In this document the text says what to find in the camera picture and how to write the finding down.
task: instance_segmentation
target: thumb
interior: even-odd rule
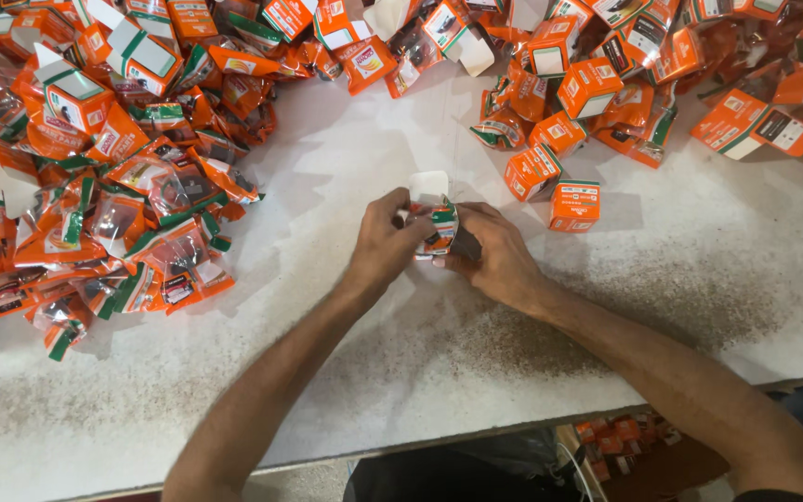
[[[474,262],[460,255],[433,257],[433,265],[446,270],[455,271],[466,277],[470,282],[473,281],[473,276],[479,271],[479,267],[481,266],[479,262]]]

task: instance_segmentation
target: person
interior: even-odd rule
[[[296,398],[410,263],[418,243],[434,233],[428,218],[400,228],[397,212],[408,205],[405,188],[368,205],[342,278],[217,400],[178,456],[162,500],[240,500]],[[602,359],[677,429],[730,463],[740,502],[803,501],[803,428],[783,409],[720,363],[545,277],[517,228],[497,209],[485,203],[457,208],[461,225],[482,245],[482,256],[477,262],[434,257],[434,265],[460,273],[487,297],[556,327]],[[390,461],[369,469],[368,476],[359,475],[364,462],[359,464],[347,499],[548,500],[524,487],[525,481],[493,474],[493,467],[475,460],[460,469],[455,465],[466,461],[459,456],[386,458]]]

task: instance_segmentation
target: right hand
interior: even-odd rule
[[[474,262],[458,255],[433,258],[433,265],[463,275],[485,296],[533,317],[541,316],[553,282],[541,273],[528,253],[516,225],[484,202],[455,204],[461,225],[482,245]]]

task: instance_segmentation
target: hand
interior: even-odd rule
[[[382,295],[410,263],[417,245],[435,234],[428,216],[415,218],[404,227],[398,210],[409,206],[407,188],[396,188],[368,204],[349,270],[342,278],[344,284]]]
[[[434,257],[433,265],[463,275],[485,296],[533,317],[541,316],[541,300],[554,289],[534,258],[522,235],[497,209],[484,202],[455,204],[461,225],[482,245],[482,258]]]

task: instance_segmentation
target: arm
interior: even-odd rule
[[[188,440],[163,486],[166,502],[240,500],[296,398],[336,344],[435,233],[428,218],[394,226],[408,191],[396,188],[368,206],[351,263],[334,289],[268,348],[218,399]]]
[[[485,295],[556,326],[621,374],[678,429],[730,462],[739,493],[803,495],[803,427],[722,364],[565,291],[546,278],[519,231],[493,207],[458,205],[482,258],[434,258]]]

